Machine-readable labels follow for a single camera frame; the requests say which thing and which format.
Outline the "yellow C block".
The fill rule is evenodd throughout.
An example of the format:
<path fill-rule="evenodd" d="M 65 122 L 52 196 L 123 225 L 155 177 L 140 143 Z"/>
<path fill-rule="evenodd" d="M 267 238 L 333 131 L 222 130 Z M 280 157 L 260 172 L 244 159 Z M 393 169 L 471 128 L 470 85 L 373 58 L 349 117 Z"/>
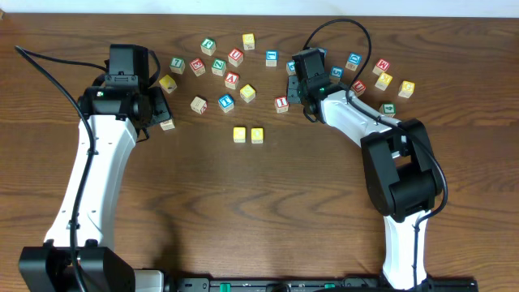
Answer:
<path fill-rule="evenodd" d="M 247 141 L 247 129 L 245 127 L 235 127 L 233 129 L 233 139 L 235 143 L 245 143 Z"/>

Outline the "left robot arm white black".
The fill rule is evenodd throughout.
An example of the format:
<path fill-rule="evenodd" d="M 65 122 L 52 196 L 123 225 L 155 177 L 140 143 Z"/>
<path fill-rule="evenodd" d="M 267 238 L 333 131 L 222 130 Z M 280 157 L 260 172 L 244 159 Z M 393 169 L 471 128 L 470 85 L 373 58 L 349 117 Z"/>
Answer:
<path fill-rule="evenodd" d="M 77 101 L 86 122 L 66 194 L 39 247 L 19 271 L 31 291 L 168 291 L 161 270 L 134 269 L 114 252 L 114 214 L 139 131 L 172 118 L 158 87 L 90 87 Z"/>

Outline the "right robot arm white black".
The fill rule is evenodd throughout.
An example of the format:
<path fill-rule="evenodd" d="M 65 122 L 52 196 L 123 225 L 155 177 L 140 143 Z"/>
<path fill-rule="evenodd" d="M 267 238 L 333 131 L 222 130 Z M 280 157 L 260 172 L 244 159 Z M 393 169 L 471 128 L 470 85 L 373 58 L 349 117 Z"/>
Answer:
<path fill-rule="evenodd" d="M 400 122 L 372 109 L 342 83 L 319 82 L 307 88 L 290 76 L 288 98 L 361 148 L 367 192 L 384 218 L 382 274 L 394 290 L 416 289 L 427 279 L 427 221 L 434 216 L 436 196 L 446 191 L 427 131 L 417 119 Z"/>

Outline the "yellow O block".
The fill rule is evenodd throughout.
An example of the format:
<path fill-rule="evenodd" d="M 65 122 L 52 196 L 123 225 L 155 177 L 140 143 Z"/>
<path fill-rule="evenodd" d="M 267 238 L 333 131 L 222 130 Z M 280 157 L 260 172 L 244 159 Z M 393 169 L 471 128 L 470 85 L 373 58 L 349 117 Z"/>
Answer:
<path fill-rule="evenodd" d="M 264 129 L 262 127 L 251 128 L 251 142 L 262 144 L 264 142 Z"/>

